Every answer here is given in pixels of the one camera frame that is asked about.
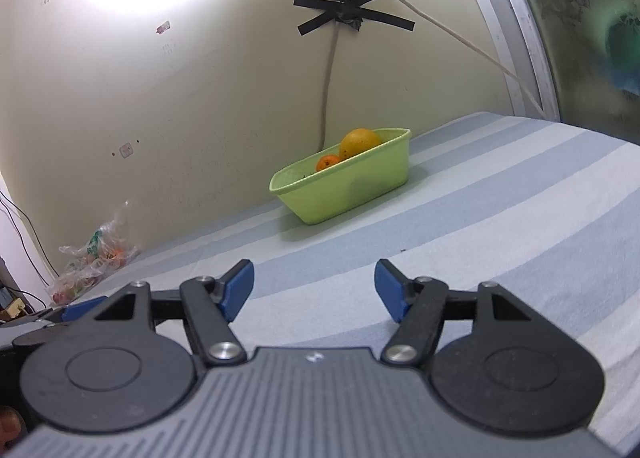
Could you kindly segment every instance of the black tape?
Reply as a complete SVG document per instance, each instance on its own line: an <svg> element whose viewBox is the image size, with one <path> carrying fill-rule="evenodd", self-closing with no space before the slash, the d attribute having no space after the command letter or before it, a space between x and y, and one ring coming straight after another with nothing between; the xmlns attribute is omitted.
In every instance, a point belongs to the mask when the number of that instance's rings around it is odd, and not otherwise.
<svg viewBox="0 0 640 458"><path fill-rule="evenodd" d="M384 23L407 31L414 30L415 22L405 20L399 16L362 8L362 5L372 1L373 0L293 0L293 5L296 7L324 11L321 15L298 26L298 31L301 36L304 36L332 20L345 23L358 31L360 30L363 19Z"/></svg>

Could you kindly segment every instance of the orange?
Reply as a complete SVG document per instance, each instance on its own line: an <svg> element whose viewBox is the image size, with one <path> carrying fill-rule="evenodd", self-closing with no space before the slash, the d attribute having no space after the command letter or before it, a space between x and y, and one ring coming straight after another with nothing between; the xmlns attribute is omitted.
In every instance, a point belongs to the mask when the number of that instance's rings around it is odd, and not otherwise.
<svg viewBox="0 0 640 458"><path fill-rule="evenodd" d="M340 162L340 157L338 157L338 155L325 155L318 161L318 164L316 164L316 171L322 171L323 169L331 167L338 162Z"/></svg>
<svg viewBox="0 0 640 458"><path fill-rule="evenodd" d="M375 131L366 128L350 131L340 143L340 160L351 159L381 144L382 140Z"/></svg>

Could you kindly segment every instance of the yellow object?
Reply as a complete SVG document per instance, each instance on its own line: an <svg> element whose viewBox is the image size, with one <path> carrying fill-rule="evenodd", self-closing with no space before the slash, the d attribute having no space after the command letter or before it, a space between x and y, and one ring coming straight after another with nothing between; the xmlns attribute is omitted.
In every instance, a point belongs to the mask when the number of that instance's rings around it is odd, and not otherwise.
<svg viewBox="0 0 640 458"><path fill-rule="evenodd" d="M358 128L344 136L340 143L340 158L343 161L364 153L368 149L380 146L382 140L375 131Z"/></svg>
<svg viewBox="0 0 640 458"><path fill-rule="evenodd" d="M318 157L335 155L339 146L281 169L269 190L300 219L316 224L401 186L409 174L411 130L376 130L381 145L316 173Z"/></svg>

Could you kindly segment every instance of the beige wall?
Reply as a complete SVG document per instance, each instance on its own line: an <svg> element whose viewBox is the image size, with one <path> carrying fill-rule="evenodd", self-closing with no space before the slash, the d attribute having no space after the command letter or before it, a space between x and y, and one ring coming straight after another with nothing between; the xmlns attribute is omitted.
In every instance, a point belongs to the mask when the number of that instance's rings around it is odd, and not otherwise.
<svg viewBox="0 0 640 458"><path fill-rule="evenodd" d="M494 52L475 0L411 1ZM331 31L301 37L316 12L292 2L0 0L0 169L54 263L125 200L150 247L264 202L271 175L315 151ZM342 30L329 143L510 113L504 77L477 54L394 0L369 7L417 25Z"/></svg>

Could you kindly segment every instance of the glass panel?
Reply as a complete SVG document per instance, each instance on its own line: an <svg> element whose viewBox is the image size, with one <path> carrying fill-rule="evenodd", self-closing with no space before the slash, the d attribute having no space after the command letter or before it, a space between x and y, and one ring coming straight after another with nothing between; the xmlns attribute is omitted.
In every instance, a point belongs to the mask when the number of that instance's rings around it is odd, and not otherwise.
<svg viewBox="0 0 640 458"><path fill-rule="evenodd" d="M562 120L640 144L640 0L529 0Z"/></svg>

